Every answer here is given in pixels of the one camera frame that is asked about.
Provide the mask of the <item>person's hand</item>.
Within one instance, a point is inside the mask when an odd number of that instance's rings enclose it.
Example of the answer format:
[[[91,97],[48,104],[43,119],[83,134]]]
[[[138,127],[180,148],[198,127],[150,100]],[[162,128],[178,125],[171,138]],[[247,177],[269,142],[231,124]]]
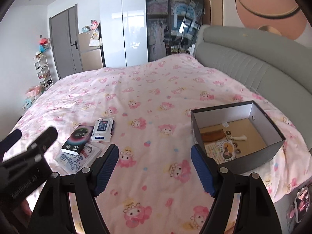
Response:
[[[14,214],[19,222],[21,222],[21,224],[27,228],[31,219],[32,211],[26,199],[23,200],[21,204],[14,210]]]

